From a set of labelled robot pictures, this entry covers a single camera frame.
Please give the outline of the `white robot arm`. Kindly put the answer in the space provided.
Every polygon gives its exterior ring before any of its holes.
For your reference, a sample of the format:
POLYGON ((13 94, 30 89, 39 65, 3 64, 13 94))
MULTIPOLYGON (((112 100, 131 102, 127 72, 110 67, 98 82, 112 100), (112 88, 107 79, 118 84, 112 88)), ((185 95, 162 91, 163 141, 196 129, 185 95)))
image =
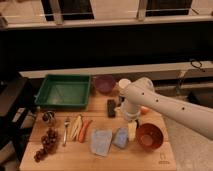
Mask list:
POLYGON ((128 122, 137 120, 145 106, 213 140, 212 108, 160 95, 147 77, 125 84, 119 93, 124 97, 121 112, 128 122))

